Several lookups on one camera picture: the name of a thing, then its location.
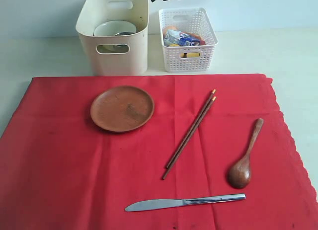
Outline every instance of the brown plate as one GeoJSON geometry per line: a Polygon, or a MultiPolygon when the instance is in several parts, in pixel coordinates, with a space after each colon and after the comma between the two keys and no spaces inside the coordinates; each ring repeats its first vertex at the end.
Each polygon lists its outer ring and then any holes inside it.
{"type": "Polygon", "coordinates": [[[90,116],[99,127],[112,132],[127,132],[145,124],[155,104],[144,90],[118,86],[100,94],[90,108],[90,116]]]}

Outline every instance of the metal knife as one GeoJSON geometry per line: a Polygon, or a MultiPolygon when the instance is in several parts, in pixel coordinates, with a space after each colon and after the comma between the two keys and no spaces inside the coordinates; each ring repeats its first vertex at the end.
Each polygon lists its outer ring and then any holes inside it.
{"type": "Polygon", "coordinates": [[[199,199],[152,199],[136,202],[125,208],[126,212],[173,208],[194,204],[210,204],[246,199],[245,194],[230,194],[199,199]]]}

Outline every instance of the knife handle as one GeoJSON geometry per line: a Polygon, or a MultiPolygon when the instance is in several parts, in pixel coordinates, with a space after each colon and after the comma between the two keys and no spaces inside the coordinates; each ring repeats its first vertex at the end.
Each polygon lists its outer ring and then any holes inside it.
{"type": "Polygon", "coordinates": [[[214,197],[205,197],[198,199],[185,199],[185,205],[192,204],[209,204],[209,203],[220,203],[220,202],[229,202],[246,199],[245,194],[229,194],[229,195],[220,195],[214,197]]]}

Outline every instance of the white bowl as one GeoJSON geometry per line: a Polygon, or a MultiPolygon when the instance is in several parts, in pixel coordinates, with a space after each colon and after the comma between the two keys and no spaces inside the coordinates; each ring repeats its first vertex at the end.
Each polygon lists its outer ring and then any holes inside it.
{"type": "Polygon", "coordinates": [[[124,20],[112,20],[96,27],[94,36],[114,36],[122,32],[136,33],[134,24],[124,20]]]}

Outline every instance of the cream plastic bin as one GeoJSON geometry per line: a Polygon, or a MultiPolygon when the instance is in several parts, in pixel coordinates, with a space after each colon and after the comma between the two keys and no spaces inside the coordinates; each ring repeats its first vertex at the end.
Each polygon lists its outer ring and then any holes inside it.
{"type": "Polygon", "coordinates": [[[168,72],[206,71],[210,67],[217,37],[212,29],[208,16],[203,8],[176,8],[159,11],[161,43],[164,57],[164,67],[168,72]],[[176,26],[185,33],[201,36],[206,45],[167,47],[163,44],[162,29],[176,26]],[[183,54],[196,53],[196,58],[181,58],[183,54]]]}
{"type": "Polygon", "coordinates": [[[76,31],[93,72],[100,76],[141,75],[147,70],[148,0],[86,0],[76,31]],[[94,36],[94,30],[111,20],[133,23],[137,33],[125,36],[94,36]],[[100,53],[97,46],[125,44],[126,53],[100,53]]]}

